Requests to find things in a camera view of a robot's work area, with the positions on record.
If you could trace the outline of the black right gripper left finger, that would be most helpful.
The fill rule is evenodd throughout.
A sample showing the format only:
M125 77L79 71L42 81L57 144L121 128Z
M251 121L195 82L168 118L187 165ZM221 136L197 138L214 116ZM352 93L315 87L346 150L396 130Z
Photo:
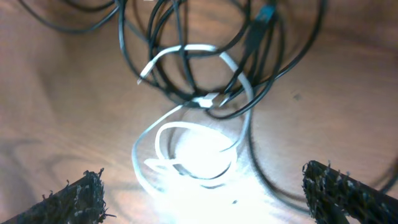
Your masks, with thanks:
M62 190L43 195L42 201L2 224L99 224L108 217L104 182L99 172L84 171L83 177Z

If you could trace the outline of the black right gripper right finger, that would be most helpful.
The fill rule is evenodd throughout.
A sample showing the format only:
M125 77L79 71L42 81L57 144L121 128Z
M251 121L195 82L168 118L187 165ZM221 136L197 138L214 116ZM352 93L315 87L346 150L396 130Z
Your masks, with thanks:
M360 223L397 224L397 199L387 194L397 183L397 166L379 190L318 161L306 163L302 172L302 188L316 223L348 223L351 217Z

